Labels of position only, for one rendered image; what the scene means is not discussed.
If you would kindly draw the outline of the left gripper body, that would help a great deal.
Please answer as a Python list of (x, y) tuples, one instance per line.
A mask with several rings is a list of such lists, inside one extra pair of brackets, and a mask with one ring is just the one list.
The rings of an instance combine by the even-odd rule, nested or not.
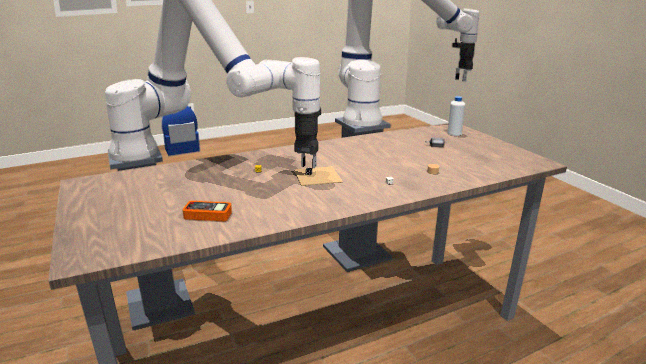
[(460, 49), (460, 60), (458, 68), (467, 70), (473, 69), (473, 57), (475, 50), (474, 42), (477, 42), (477, 35), (460, 34), (460, 41), (462, 42), (457, 42), (457, 38), (455, 38), (455, 43), (452, 43), (452, 47), (462, 48)]

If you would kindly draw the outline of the orange digital multimeter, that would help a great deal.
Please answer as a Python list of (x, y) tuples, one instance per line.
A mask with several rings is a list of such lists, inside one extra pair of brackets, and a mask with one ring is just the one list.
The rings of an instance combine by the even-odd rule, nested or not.
[(187, 220), (227, 221), (231, 213), (229, 202), (189, 201), (183, 208)]

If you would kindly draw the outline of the tan flat mat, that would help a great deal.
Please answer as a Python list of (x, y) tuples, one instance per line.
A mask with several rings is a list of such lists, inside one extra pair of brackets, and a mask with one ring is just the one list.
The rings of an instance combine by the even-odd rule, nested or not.
[(312, 168), (313, 173), (311, 175), (306, 175), (305, 170), (306, 169), (294, 169), (301, 186), (342, 183), (341, 178), (333, 167)]

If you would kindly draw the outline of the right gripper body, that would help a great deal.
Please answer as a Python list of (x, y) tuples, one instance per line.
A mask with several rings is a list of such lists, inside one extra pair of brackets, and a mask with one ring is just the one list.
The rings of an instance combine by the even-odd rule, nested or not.
[(318, 117), (321, 115), (320, 99), (313, 102), (293, 100), (295, 111), (294, 151), (298, 153), (316, 154), (318, 152)]

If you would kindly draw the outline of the tan cylinder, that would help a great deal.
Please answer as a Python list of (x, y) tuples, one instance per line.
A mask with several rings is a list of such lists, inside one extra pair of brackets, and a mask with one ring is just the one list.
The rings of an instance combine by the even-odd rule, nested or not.
[(439, 173), (439, 166), (436, 165), (436, 164), (429, 164), (427, 172), (429, 174), (438, 174)]

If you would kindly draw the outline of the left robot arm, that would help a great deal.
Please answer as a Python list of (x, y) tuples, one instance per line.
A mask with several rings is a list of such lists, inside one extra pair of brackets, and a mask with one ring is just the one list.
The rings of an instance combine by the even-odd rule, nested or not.
[[(439, 29), (449, 28), (463, 32), (460, 33), (463, 35), (477, 35), (478, 10), (463, 9), (462, 12), (450, 0), (422, 1), (438, 14), (436, 24)], [(379, 112), (381, 67), (372, 62), (369, 47), (372, 3), (373, 0), (348, 0), (346, 45), (342, 50), (338, 75), (342, 84), (348, 88), (348, 103), (343, 121), (354, 126), (375, 126), (382, 123), (382, 114)]]

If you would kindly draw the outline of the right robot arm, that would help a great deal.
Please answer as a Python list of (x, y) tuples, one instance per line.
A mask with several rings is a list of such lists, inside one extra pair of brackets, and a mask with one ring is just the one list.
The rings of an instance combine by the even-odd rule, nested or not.
[(126, 80), (105, 90), (111, 159), (136, 161), (155, 155), (157, 143), (149, 120), (188, 106), (191, 90), (184, 65), (192, 21), (226, 71), (233, 95), (246, 97), (282, 88), (293, 90), (295, 101), (320, 99), (319, 61), (294, 58), (292, 63), (264, 60), (255, 65), (212, 0), (163, 0), (146, 84)]

